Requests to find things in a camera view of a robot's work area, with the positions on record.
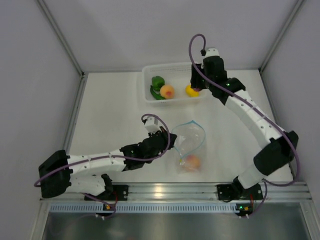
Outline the green fake bell pepper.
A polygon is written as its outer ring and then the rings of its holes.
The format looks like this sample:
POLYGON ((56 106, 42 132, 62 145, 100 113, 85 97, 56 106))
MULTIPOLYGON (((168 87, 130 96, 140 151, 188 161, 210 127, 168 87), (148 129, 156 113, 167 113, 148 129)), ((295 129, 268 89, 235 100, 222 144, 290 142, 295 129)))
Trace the green fake bell pepper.
POLYGON ((152 88, 153 88, 154 91, 159 92, 160 89, 162 88, 162 86, 165 85, 165 80, 161 76, 158 76, 158 75, 157 76, 153 76, 151 78, 151 85, 152 85, 152 88))

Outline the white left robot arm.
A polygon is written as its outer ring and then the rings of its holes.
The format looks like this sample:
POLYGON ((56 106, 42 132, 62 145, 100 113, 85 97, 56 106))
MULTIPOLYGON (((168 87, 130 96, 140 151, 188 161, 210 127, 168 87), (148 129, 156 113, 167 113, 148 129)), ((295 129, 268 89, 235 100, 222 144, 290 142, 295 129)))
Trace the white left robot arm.
POLYGON ((65 193, 81 193, 107 200, 114 191, 109 172, 127 172, 141 169, 162 157, 174 147, 177 135, 161 128, 149 133, 139 143, 123 146, 119 150, 93 155, 68 155, 58 150, 38 168, 40 188, 44 199, 65 193))

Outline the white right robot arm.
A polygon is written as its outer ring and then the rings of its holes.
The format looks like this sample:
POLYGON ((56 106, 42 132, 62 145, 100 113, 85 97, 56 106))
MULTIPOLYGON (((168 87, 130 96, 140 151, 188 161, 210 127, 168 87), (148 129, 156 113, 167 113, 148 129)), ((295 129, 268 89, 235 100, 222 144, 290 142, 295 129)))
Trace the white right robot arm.
POLYGON ((297 133, 287 132, 271 121, 241 81, 227 76, 221 57, 209 56, 202 63, 192 64, 190 84, 196 91, 209 90, 242 121, 261 148, 253 163, 231 184, 218 186, 220 200, 230 202, 257 193, 255 187, 261 180, 293 160, 299 140, 297 133))

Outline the green fake chili pepper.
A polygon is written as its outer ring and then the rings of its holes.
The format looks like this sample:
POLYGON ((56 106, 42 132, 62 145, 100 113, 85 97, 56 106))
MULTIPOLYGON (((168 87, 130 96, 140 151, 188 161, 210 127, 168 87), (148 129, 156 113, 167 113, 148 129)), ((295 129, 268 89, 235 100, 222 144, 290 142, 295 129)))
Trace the green fake chili pepper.
POLYGON ((152 85, 150 86, 149 91, 150 91, 150 94, 153 96, 153 98, 154 98, 155 100, 158 100, 158 101, 160 101, 160 100, 166 100, 163 96, 161 96, 159 93, 157 93, 157 92, 154 90, 154 88, 153 88, 152 85))

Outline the fake peach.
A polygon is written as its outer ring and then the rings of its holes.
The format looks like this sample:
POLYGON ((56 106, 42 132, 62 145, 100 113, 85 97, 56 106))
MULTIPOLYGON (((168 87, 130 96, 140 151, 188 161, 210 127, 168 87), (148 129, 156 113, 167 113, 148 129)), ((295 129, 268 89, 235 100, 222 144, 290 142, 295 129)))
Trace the fake peach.
POLYGON ((165 99, 172 99, 175 96, 175 89, 171 85, 163 85, 160 88, 160 95, 165 99))

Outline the clear zip top bag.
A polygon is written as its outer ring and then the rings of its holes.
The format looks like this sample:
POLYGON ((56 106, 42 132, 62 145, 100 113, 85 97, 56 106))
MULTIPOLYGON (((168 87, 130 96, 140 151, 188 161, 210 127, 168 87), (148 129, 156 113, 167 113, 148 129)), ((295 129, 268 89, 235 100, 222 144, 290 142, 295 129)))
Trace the clear zip top bag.
POLYGON ((177 172, 179 174, 199 173, 207 156, 206 131, 204 128, 191 120, 174 127, 172 133, 177 135, 173 146, 177 155, 177 172), (200 158, 201 167, 198 171, 187 171, 183 168, 185 158, 188 155, 195 155, 200 158))

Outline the fake orange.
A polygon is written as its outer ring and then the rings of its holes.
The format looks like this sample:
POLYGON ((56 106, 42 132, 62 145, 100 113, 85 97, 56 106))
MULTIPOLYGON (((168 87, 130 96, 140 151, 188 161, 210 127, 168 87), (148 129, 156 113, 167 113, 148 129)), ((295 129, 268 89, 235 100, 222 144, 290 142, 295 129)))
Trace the fake orange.
POLYGON ((190 154, 184 159, 182 166, 186 171, 198 171, 201 167, 201 160, 196 155, 190 154))

